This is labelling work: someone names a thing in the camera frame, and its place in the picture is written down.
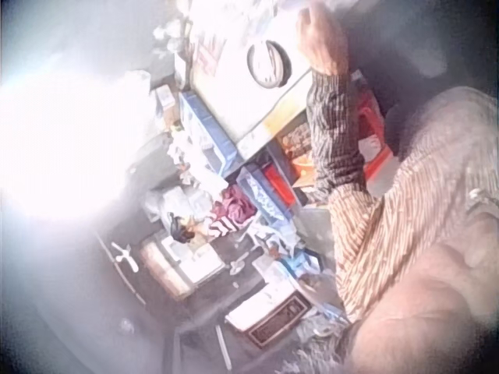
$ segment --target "man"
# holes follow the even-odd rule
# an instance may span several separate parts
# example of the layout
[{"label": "man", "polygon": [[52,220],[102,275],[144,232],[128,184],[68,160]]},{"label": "man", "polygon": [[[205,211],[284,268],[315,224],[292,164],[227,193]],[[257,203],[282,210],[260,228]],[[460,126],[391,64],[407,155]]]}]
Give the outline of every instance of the man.
[{"label": "man", "polygon": [[354,323],[339,347],[326,340],[302,355],[298,372],[463,369],[497,328],[497,102],[456,88],[426,103],[402,133],[392,188],[375,199],[349,115],[345,36],[322,5],[302,11],[298,32],[313,68],[317,188],[328,197],[338,293]]},{"label": "man", "polygon": [[323,5],[302,11],[299,47],[313,69],[307,101],[317,189],[328,196],[338,292],[362,318],[430,246],[458,233],[473,191],[499,196],[497,102],[457,88],[420,108],[402,133],[402,164],[381,198],[366,190],[346,86],[348,48]]}]

